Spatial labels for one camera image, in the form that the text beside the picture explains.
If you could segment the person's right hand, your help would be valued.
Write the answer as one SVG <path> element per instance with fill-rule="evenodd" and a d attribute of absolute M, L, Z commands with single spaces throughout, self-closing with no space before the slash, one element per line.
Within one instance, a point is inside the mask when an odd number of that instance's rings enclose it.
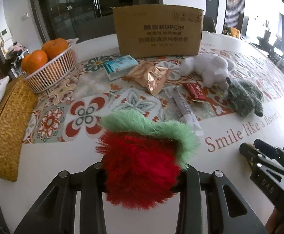
<path fill-rule="evenodd" d="M 284 212 L 280 212 L 277 208 L 274 208 L 266 222 L 265 228 L 269 234 L 284 233 Z"/>

